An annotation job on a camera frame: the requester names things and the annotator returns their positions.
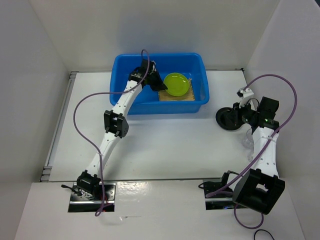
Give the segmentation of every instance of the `blue bin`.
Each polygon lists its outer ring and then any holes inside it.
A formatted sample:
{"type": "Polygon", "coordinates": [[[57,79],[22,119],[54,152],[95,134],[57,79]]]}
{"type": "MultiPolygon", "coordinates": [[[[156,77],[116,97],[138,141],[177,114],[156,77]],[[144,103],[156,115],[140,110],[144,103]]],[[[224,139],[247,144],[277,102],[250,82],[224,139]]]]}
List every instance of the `blue bin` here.
{"type": "MultiPolygon", "coordinates": [[[[159,101],[158,92],[146,85],[133,102],[129,113],[137,114],[187,114],[196,113],[201,105],[209,101],[209,87],[206,69],[202,58],[197,53],[155,53],[150,54],[150,61],[155,61],[161,79],[170,73],[181,73],[191,84],[195,101],[159,101]]],[[[140,54],[121,54],[114,60],[110,91],[121,92],[125,89],[129,74],[141,64],[140,54]]],[[[111,94],[110,102],[117,104],[119,94],[111,94]]]]}

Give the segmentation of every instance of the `green plate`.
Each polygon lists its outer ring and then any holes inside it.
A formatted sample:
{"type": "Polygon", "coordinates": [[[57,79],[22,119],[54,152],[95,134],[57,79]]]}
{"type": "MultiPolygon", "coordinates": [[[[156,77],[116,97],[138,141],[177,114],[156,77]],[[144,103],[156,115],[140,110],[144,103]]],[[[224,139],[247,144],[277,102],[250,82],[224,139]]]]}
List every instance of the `green plate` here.
{"type": "Polygon", "coordinates": [[[175,97],[185,95],[189,90],[189,81],[181,73],[173,72],[164,78],[163,83],[168,88],[166,92],[175,97]]]}

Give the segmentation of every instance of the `white wall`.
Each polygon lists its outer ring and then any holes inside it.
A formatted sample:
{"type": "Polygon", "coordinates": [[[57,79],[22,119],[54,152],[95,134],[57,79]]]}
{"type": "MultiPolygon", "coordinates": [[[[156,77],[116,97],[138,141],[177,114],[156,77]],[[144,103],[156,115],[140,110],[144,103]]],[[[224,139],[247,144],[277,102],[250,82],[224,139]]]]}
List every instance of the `white wall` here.
{"type": "MultiPolygon", "coordinates": [[[[298,107],[280,132],[277,165],[279,174],[290,179],[287,185],[307,240],[320,234],[320,210],[314,201],[320,198],[319,66],[319,6],[314,0],[281,0],[244,73],[248,82],[262,74],[279,74],[296,88],[298,107]]],[[[280,101],[277,120],[289,116],[293,94],[285,83],[268,77],[252,88],[259,98],[280,101]]]]}
{"type": "Polygon", "coordinates": [[[29,0],[72,71],[115,56],[198,52],[208,69],[245,67],[279,0],[29,0]]]}
{"type": "Polygon", "coordinates": [[[68,72],[27,0],[0,1],[0,238],[13,239],[39,181],[68,72]]]}

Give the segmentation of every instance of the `purple cable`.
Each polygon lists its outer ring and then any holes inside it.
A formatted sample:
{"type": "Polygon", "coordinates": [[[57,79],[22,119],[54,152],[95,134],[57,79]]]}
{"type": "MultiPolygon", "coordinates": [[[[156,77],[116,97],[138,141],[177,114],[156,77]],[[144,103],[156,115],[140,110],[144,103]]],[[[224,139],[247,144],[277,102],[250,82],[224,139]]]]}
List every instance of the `purple cable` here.
{"type": "MultiPolygon", "coordinates": [[[[296,112],[297,109],[297,104],[298,104],[298,96],[297,96],[297,92],[296,89],[294,88],[294,86],[291,84],[291,82],[289,82],[287,79],[285,79],[282,76],[276,75],[276,74],[264,74],[261,76],[256,77],[255,79],[253,79],[243,90],[247,89],[251,84],[253,84],[255,81],[257,81],[260,78],[263,77],[275,77],[278,79],[281,79],[283,81],[285,81],[292,89],[293,91],[293,95],[294,95],[294,105],[293,105],[293,109],[292,112],[290,114],[290,116],[288,117],[288,119],[281,124],[272,134],[271,134],[271,139],[273,138],[273,136],[278,133],[280,131],[280,129],[282,129],[293,117],[293,115],[296,112]]],[[[252,162],[250,162],[250,164],[242,171],[239,173],[238,176],[236,176],[234,179],[232,179],[228,184],[226,184],[225,186],[219,188],[218,190],[214,191],[214,192],[210,192],[207,195],[205,195],[206,198],[211,198],[212,196],[219,194],[220,192],[222,192],[223,190],[225,190],[226,188],[230,187],[232,184],[234,184],[239,178],[241,178],[255,163],[256,161],[258,161],[258,159],[260,158],[260,156],[264,153],[264,151],[267,149],[269,143],[271,142],[271,139],[268,139],[268,141],[266,142],[266,144],[264,145],[264,147],[261,149],[261,151],[258,153],[258,155],[253,159],[252,162]]]]}
{"type": "Polygon", "coordinates": [[[135,88],[137,88],[137,87],[145,80],[145,78],[147,77],[147,74],[148,74],[148,71],[149,71],[149,66],[150,66],[150,57],[149,57],[148,51],[145,50],[145,49],[143,49],[143,50],[141,51],[141,56],[143,56],[143,53],[144,53],[144,52],[146,53],[146,56],[147,56],[147,58],[148,58],[148,64],[147,64],[146,72],[145,72],[143,78],[141,79],[141,81],[140,81],[136,86],[134,86],[133,88],[131,88],[131,89],[128,90],[128,91],[118,91],[118,92],[106,91],[106,92],[96,92],[96,93],[92,93],[92,94],[90,94],[90,95],[88,95],[88,96],[85,96],[83,99],[81,99],[81,101],[79,101],[78,104],[75,106],[75,109],[74,109],[74,112],[73,112],[73,125],[74,125],[75,130],[78,132],[78,134],[79,134],[81,137],[83,137],[87,142],[89,142],[92,146],[94,146],[94,148],[97,150],[97,152],[98,152],[98,154],[99,154],[99,158],[100,158],[99,160],[100,160],[100,177],[101,177],[101,186],[102,186],[102,201],[101,201],[101,205],[100,205],[99,209],[98,209],[98,210],[95,212],[95,214],[94,214],[96,217],[98,217],[98,216],[102,213],[102,211],[103,211],[103,209],[104,209],[105,207],[111,205],[111,203],[105,205],[106,195],[105,195],[105,185],[104,185],[103,166],[102,166],[102,160],[103,160],[103,159],[102,159],[102,154],[101,154],[101,151],[100,151],[99,147],[98,147],[93,141],[91,141],[89,138],[87,138],[87,137],[79,130],[79,128],[78,128],[78,126],[77,126],[77,124],[76,124],[76,112],[77,112],[77,109],[78,109],[78,107],[80,106],[80,104],[81,104],[84,100],[86,100],[86,99],[88,99],[88,98],[90,98],[90,97],[92,97],[92,96],[104,95],[104,94],[126,94],[126,93],[131,92],[131,91],[134,90],[135,88]]]}
{"type": "Polygon", "coordinates": [[[237,207],[238,207],[239,204],[236,204],[234,206],[234,209],[233,209],[233,214],[234,214],[234,217],[235,217],[235,220],[244,228],[246,229],[258,229],[262,226],[262,224],[264,224],[264,215],[261,213],[261,222],[257,225],[257,226],[246,226],[244,225],[242,222],[240,222],[240,220],[238,219],[237,217],[237,213],[236,213],[236,210],[237,210],[237,207]]]}

